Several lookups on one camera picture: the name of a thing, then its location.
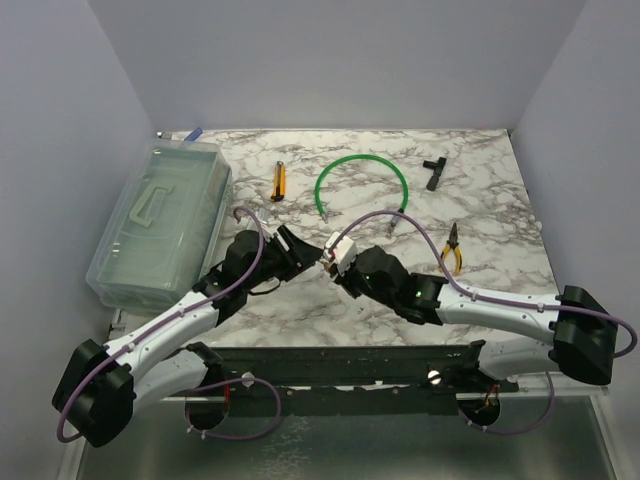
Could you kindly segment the green cable lock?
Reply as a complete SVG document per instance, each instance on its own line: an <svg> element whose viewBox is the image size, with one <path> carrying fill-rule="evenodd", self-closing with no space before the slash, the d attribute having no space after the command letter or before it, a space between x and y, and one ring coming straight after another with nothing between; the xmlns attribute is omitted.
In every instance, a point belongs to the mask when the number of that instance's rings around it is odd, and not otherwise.
<svg viewBox="0 0 640 480"><path fill-rule="evenodd" d="M327 167L325 167L322 172L320 173L320 175L317 177L316 183L314 185L314 203L316 206L316 209L318 211L318 214L320 216L320 218L322 219L322 221L327 224L328 223L328 215L324 209L323 203L322 203L322 199L321 199L321 187L322 184L325 180L325 178L329 175L330 172L332 172L334 169L338 168L339 166L349 163L349 162L354 162L354 161L359 161L359 160L363 160L363 161L373 161L379 164L382 164L384 166L386 166L387 168L389 168L398 178L398 180L400 181L401 187L402 187L402 201L400 203L400 206L397 208L397 212L399 213L405 213L406 212L406 208L408 206L409 203L409 187L408 187L408 183L404 177L404 175L401 173L400 169L393 164L391 161L382 158L380 156L377 155L373 155L373 154L364 154L364 153L360 153L360 154L353 154L353 155L348 155L345 157L342 157L338 160L335 160L334 162L332 162L331 164L329 164Z"/></svg>

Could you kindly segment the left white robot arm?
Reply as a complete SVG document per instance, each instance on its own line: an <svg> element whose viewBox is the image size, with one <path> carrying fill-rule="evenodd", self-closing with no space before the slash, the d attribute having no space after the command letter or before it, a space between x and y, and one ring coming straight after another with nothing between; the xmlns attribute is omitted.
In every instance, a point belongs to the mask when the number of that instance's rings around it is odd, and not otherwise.
<svg viewBox="0 0 640 480"><path fill-rule="evenodd" d="M83 437L94 447L109 443L150 398L159 376L176 367L169 358L183 344L233 316L255 287L272 279L287 282L322 254L286 226L271 235L242 231L224 259L167 311L104 345L92 339L78 345L52 398L60 414L59 441ZM76 430L71 438L64 434L67 424Z"/></svg>

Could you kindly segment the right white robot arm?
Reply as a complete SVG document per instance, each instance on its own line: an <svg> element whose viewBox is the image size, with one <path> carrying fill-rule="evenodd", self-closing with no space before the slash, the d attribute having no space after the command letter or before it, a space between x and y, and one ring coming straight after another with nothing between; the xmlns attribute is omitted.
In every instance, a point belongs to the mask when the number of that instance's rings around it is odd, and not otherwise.
<svg viewBox="0 0 640 480"><path fill-rule="evenodd" d="M584 290L525 297L474 289L437 275L408 272L375 246L359 252L342 240L324 251L333 282L349 295L364 295L417 325L471 325L514 334L509 341L482 343L478 357L464 362L460 379L480 392L512 375L560 372L589 385L611 381L617 327Z"/></svg>

